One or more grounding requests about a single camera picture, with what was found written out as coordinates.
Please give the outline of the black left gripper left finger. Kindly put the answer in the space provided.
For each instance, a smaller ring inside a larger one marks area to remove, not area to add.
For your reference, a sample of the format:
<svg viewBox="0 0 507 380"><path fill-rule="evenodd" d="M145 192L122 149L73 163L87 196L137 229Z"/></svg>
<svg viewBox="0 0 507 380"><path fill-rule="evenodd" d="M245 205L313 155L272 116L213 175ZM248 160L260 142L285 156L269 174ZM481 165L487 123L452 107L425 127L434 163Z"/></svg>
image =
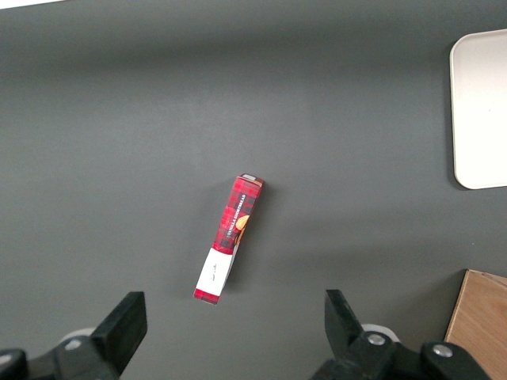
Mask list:
<svg viewBox="0 0 507 380"><path fill-rule="evenodd" d="M20 348L1 350L2 379L119 379L147 334L142 291L128 293L89 334L70 336L28 359Z"/></svg>

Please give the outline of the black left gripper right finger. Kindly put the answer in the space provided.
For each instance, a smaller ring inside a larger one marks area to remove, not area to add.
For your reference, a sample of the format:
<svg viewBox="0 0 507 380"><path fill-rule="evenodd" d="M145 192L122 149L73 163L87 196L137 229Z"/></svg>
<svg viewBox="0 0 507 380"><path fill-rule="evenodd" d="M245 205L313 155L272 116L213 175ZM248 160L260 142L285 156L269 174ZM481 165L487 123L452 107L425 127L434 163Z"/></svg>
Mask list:
<svg viewBox="0 0 507 380"><path fill-rule="evenodd" d="M313 379L488 379L473 356L459 345L429 341L418 351L380 329L366 329L339 290L327 290L325 331L332 359Z"/></svg>

